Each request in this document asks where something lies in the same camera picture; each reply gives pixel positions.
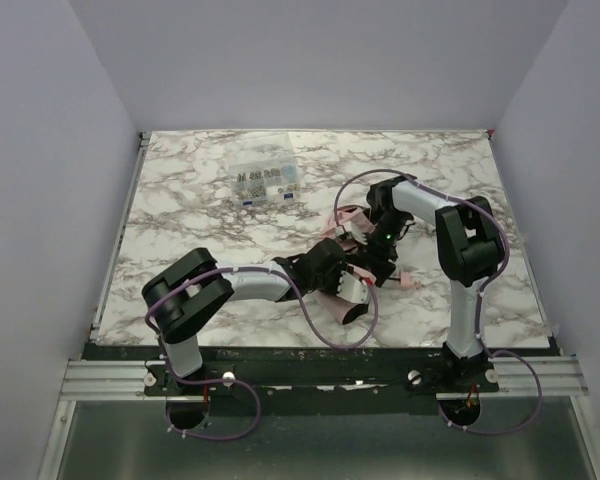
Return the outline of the pink folding umbrella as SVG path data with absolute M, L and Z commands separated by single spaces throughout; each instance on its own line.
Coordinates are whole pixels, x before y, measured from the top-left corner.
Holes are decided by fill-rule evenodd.
M 379 217 L 383 214 L 403 214 L 405 216 L 405 226 L 398 237 L 398 244 L 398 242 L 400 242 L 406 235 L 410 227 L 415 224 L 414 216 L 410 213 L 400 211 L 374 213 L 370 208 L 365 208 L 361 205 L 345 205 L 337 208 L 336 211 L 328 217 L 325 226 L 321 231 L 321 237 L 323 239 L 335 240 L 344 250 L 346 255 L 346 269 L 344 271 L 348 271 L 364 278 L 369 286 L 369 291 L 372 286 L 377 286 L 375 285 L 374 275 L 359 266 L 359 249 L 364 245 L 356 244 L 354 242 L 340 242 L 336 239 L 334 230 L 336 226 L 350 222 L 355 224 L 360 230 L 364 231 L 366 235 L 368 235 L 374 230 L 375 225 L 379 221 Z M 410 272 L 399 268 L 397 266 L 397 260 L 395 261 L 396 269 L 386 280 L 386 282 L 395 281 L 400 288 L 407 291 L 418 289 L 421 286 L 421 283 L 415 280 Z M 322 291 L 319 291 L 316 294 L 316 297 L 320 305 L 326 308 L 334 320 L 342 325 L 350 324 L 359 317 L 365 315 L 368 312 L 371 302 L 370 297 L 370 300 L 367 304 L 351 304 L 340 299 L 336 296 L 336 294 L 331 295 Z

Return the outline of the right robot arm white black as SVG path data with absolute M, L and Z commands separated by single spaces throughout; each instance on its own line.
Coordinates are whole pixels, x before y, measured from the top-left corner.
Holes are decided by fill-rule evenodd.
M 450 280 L 450 327 L 443 351 L 456 364 L 486 357 L 480 333 L 483 293 L 509 259 L 506 235 L 484 197 L 463 200 L 406 177 L 376 183 L 365 215 L 374 230 L 357 249 L 361 266 L 382 286 L 396 271 L 397 243 L 418 218 L 435 227 L 439 265 Z

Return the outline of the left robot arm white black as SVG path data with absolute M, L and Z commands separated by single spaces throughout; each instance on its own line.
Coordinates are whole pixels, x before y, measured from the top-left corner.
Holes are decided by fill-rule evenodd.
M 198 333 L 226 303 L 335 295 L 350 271 L 344 250 L 330 239 L 254 265 L 221 266 L 208 249 L 196 248 L 146 283 L 141 295 L 175 375 L 186 378 L 203 364 Z

